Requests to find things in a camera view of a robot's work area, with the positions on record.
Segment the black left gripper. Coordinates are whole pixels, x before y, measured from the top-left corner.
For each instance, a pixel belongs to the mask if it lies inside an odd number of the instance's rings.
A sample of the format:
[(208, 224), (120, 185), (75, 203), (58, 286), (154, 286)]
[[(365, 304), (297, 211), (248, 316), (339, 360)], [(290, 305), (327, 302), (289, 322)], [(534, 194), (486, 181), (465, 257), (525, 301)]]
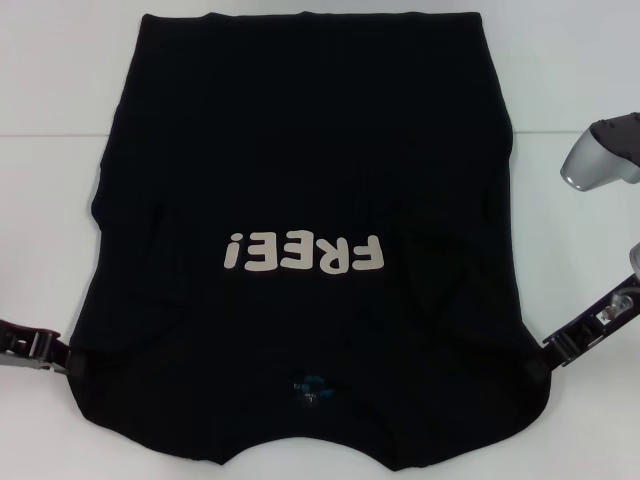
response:
[(1, 324), (1, 365), (50, 370), (67, 377), (82, 377), (88, 365), (87, 353), (68, 347), (53, 330)]

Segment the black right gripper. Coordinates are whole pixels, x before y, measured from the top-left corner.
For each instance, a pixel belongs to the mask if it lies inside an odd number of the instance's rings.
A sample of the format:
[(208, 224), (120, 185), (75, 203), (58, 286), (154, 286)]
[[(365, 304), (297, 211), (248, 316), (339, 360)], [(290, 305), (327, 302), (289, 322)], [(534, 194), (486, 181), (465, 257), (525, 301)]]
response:
[(639, 280), (627, 278), (587, 310), (523, 354), (531, 384), (546, 384), (551, 370), (566, 367), (639, 316)]

